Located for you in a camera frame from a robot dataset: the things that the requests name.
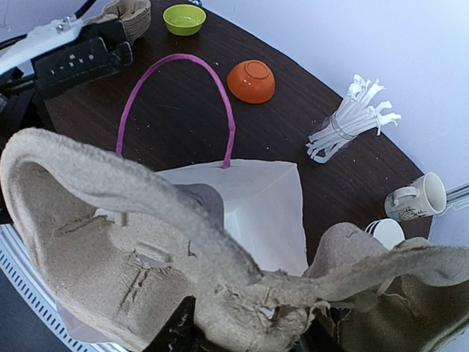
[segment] mug handle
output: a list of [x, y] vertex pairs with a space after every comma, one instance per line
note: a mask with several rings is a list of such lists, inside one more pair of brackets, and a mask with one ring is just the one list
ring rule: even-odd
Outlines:
[[393, 205], [396, 207], [399, 204], [399, 198], [412, 196], [418, 197], [420, 191], [414, 186], [402, 187], [393, 192]]

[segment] table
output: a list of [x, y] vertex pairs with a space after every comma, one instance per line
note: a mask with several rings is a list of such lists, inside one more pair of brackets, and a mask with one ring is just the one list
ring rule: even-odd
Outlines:
[[[327, 164], [313, 162], [306, 155], [306, 137], [337, 109], [341, 98], [276, 49], [210, 12], [198, 35], [169, 34], [162, 14], [175, 3], [152, 0], [152, 25], [145, 38], [136, 41], [134, 63], [124, 72], [47, 102], [58, 132], [114, 150], [130, 91], [151, 64], [168, 54], [197, 55], [225, 82], [243, 60], [266, 62], [277, 83], [271, 101], [248, 105], [230, 95], [237, 123], [233, 157], [298, 165], [309, 262], [330, 226], [349, 221], [364, 228], [385, 217], [386, 194], [422, 175], [386, 136], [375, 136], [376, 131], [360, 135]], [[173, 62], [141, 89], [128, 120], [124, 157], [154, 171], [217, 161], [224, 156], [227, 136], [224, 105], [210, 75], [192, 62]], [[427, 237], [430, 222], [404, 223], [406, 236]]]

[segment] ceramic mug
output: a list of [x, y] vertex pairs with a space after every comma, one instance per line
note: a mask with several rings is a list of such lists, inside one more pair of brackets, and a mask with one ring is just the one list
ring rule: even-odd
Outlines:
[[389, 194], [384, 208], [388, 217], [397, 221], [442, 213], [446, 208], [445, 186], [434, 172], [429, 172]]
[[388, 251], [405, 240], [401, 225], [393, 219], [373, 221], [365, 232], [376, 238]]

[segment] white paper bag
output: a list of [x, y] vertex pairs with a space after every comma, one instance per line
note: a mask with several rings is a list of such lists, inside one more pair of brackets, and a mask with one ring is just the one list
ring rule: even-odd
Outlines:
[[233, 160], [159, 172], [177, 184], [206, 183], [224, 201], [225, 229], [262, 270], [301, 276], [308, 268], [303, 193], [296, 164]]
[[[303, 193], [295, 164], [285, 161], [231, 160], [235, 142], [235, 120], [223, 83], [202, 59], [189, 54], [172, 54], [152, 65], [134, 87], [125, 105], [119, 126], [116, 154], [122, 156], [125, 126], [143, 83], [160, 66], [175, 60], [190, 60], [204, 67], [215, 81], [226, 107], [229, 140], [224, 161], [186, 166], [159, 172], [175, 185], [205, 183], [220, 193], [224, 201], [224, 225], [262, 270], [286, 271], [301, 276], [308, 268], [303, 229]], [[66, 311], [59, 314], [68, 334], [86, 342], [106, 338]]]

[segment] orange bowl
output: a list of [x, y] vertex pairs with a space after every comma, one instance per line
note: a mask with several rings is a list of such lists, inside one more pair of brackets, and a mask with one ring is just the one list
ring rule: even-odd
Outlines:
[[276, 80], [264, 62], [248, 60], [236, 65], [229, 73], [228, 88], [239, 100], [262, 104], [276, 92]]

